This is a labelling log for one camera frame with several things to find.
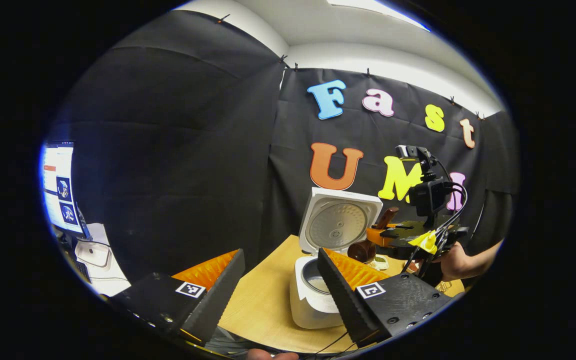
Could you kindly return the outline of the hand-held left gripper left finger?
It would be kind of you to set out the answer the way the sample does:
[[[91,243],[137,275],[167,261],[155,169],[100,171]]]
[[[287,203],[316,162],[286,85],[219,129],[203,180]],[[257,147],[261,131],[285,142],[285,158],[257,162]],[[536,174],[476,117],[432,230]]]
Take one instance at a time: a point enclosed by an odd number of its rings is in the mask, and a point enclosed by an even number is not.
[[[246,264],[229,251],[173,276],[153,272],[110,297],[110,305],[173,342],[205,346],[226,310]]]

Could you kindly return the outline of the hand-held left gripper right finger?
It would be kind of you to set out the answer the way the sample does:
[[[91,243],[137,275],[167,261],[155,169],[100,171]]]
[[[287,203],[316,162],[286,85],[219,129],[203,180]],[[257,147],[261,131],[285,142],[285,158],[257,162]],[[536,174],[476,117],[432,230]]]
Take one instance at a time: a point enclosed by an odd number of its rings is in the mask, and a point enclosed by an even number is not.
[[[408,273],[352,287],[331,255],[324,248],[318,249],[317,268],[352,343],[359,349],[400,338],[453,303],[452,297]]]

